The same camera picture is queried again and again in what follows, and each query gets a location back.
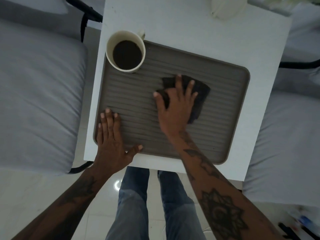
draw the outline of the brown tray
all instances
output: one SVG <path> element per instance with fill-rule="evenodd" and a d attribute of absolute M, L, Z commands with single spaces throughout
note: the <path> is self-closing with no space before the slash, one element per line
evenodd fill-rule
<path fill-rule="evenodd" d="M 121 115 L 126 149 L 143 145 L 144 154 L 179 158 L 158 124 L 153 92 L 162 88 L 162 77 L 191 76 L 206 83 L 208 95 L 200 117 L 187 131 L 202 153 L 214 164 L 226 161 L 250 79 L 241 66 L 146 42 L 146 58 L 136 73 L 120 72 L 106 59 L 98 105 Z"/>

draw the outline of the person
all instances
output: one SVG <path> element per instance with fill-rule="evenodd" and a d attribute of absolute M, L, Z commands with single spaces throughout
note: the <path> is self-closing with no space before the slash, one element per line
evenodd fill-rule
<path fill-rule="evenodd" d="M 175 88 L 167 89 L 168 109 L 154 93 L 162 132 L 179 153 L 204 215 L 217 240 L 282 239 L 274 225 L 239 192 L 201 153 L 186 131 L 197 93 L 194 81 L 185 91 L 176 76 Z M 110 109 L 101 114 L 98 152 L 93 165 L 56 201 L 13 239 L 71 239 L 86 209 L 111 175 L 129 165 L 142 150 L 127 153 L 120 133 L 120 115 Z M 106 240 L 149 239 L 146 207 L 149 170 L 128 166 L 118 200 L 115 221 Z M 167 239 L 205 239 L 193 201 L 186 195 L 176 173 L 159 171 Z"/>

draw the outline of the tile floor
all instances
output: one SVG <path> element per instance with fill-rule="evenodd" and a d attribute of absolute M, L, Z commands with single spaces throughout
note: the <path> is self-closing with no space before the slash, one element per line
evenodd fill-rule
<path fill-rule="evenodd" d="M 82 118 L 78 134 L 74 166 L 81 165 L 88 122 L 88 112 L 94 80 L 95 63 L 98 52 L 100 31 L 87 28 L 85 41 L 89 50 L 89 65 L 84 91 Z M 120 181 L 125 170 L 114 174 L 103 186 L 84 214 L 73 240 L 103 240 L 110 229 L 117 210 L 118 191 L 115 182 Z M 50 176 L 24 171 L 0 169 L 0 239 L 8 240 L 22 230 L 32 219 L 60 196 L 79 175 Z M 187 194 L 197 203 L 186 174 L 179 174 Z M 240 189 L 241 182 L 233 182 Z M 161 205 L 160 185 L 156 170 L 150 170 L 147 207 L 149 211 L 150 240 L 162 240 L 165 226 L 164 212 Z M 287 222 L 286 205 L 256 203 L 258 208 L 273 222 Z M 208 223 L 196 204 L 202 228 Z M 215 239 L 211 232 L 206 232 L 207 239 Z"/>

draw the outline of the tattooed arm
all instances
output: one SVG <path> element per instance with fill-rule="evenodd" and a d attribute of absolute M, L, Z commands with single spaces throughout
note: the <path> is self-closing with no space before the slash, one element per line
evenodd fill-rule
<path fill-rule="evenodd" d="M 120 116 L 106 109 L 98 126 L 98 153 L 93 165 L 12 240 L 69 240 L 83 214 L 111 175 L 132 162 L 142 145 L 126 153 L 120 133 Z"/>
<path fill-rule="evenodd" d="M 217 240 L 282 239 L 274 225 L 201 153 L 186 132 L 197 93 L 191 81 L 183 94 L 182 78 L 167 89 L 170 105 L 155 92 L 161 130 L 180 154 L 192 188 Z"/>

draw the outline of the tabletop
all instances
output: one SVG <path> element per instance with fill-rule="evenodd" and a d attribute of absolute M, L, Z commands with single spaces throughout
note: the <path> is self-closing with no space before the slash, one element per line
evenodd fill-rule
<path fill-rule="evenodd" d="M 217 165 L 230 180 L 244 181 L 291 19 L 248 5 L 237 17 L 211 16 L 211 0 L 106 0 L 91 99 L 84 160 L 94 160 L 100 86 L 108 38 L 118 30 L 145 30 L 145 40 L 244 66 L 250 82 L 228 159 Z M 180 160 L 138 154 L 131 166 L 185 173 Z"/>

